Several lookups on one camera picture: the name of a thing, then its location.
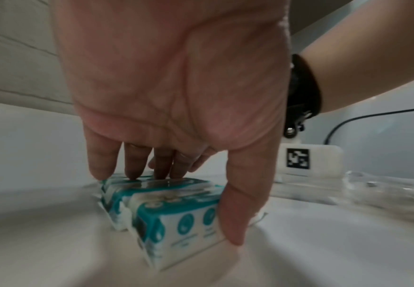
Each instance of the wood plank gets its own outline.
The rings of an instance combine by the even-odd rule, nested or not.
[[[72,104],[54,102],[47,99],[35,98],[0,90],[0,104],[10,104],[25,108],[44,110],[56,113],[75,114]]]
[[[0,37],[0,90],[70,103],[57,57]]]
[[[0,0],[0,36],[56,54],[49,5],[43,0]]]

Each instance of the hand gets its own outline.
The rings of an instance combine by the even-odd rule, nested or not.
[[[242,244],[273,182],[289,81],[286,13],[285,0],[55,0],[93,176],[114,172],[122,143],[130,178],[152,148],[158,177],[227,150],[218,214],[225,236]]]

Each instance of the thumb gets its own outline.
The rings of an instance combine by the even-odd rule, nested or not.
[[[228,183],[221,196],[218,216],[226,238],[242,245],[250,219],[266,203],[274,180],[282,124],[252,145],[230,150]]]

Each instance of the qr code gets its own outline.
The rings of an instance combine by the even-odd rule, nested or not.
[[[288,148],[287,167],[309,169],[309,149]]]

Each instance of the teal circle icon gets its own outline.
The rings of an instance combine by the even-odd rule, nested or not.
[[[203,224],[207,226],[212,224],[213,220],[215,220],[215,217],[216,217],[216,209],[214,208],[208,209],[203,215]]]
[[[161,221],[157,221],[155,227],[153,227],[153,232],[150,234],[150,240],[154,243],[158,243],[163,240],[164,235],[166,234],[166,228],[161,223]]]
[[[178,233],[180,235],[188,234],[193,228],[194,225],[194,216],[192,214],[186,214],[178,222]]]

